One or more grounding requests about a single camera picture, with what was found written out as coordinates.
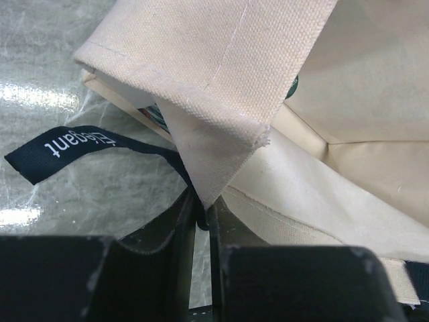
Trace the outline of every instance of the canvas bag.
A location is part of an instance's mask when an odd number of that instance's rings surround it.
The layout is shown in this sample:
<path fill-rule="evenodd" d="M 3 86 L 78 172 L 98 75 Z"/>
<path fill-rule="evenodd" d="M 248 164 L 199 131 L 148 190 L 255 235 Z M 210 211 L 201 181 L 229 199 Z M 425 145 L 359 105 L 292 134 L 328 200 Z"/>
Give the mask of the canvas bag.
<path fill-rule="evenodd" d="M 136 117 L 153 95 L 205 207 L 222 194 L 271 244 L 367 247 L 418 304 L 404 260 L 429 262 L 429 4 L 335 5 L 119 0 L 75 60 Z"/>

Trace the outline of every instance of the black fabric tag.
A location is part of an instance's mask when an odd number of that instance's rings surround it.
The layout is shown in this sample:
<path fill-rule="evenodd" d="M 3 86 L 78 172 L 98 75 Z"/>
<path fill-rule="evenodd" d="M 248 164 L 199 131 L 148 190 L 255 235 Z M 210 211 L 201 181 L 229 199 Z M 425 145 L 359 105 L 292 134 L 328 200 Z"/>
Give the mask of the black fabric tag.
<path fill-rule="evenodd" d="M 420 299 L 421 308 L 429 311 L 429 264 L 406 262 L 406 268 Z"/>
<path fill-rule="evenodd" d="M 162 156 L 186 184 L 192 186 L 179 153 L 91 125 L 55 127 L 9 153 L 5 159 L 24 178 L 36 184 L 85 154 L 114 147 Z"/>

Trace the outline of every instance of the tote bag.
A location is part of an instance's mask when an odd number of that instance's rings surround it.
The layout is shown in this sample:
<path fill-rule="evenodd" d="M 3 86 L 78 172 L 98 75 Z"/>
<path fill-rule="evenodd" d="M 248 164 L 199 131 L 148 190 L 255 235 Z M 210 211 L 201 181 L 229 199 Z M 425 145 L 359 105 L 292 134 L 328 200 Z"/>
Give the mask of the tote bag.
<path fill-rule="evenodd" d="M 206 208 L 222 195 L 271 244 L 369 248 L 397 300 L 420 304 L 406 261 L 429 262 L 428 12 L 118 0 L 74 59 L 88 87 L 175 143 Z M 171 136 L 138 112 L 153 100 Z"/>

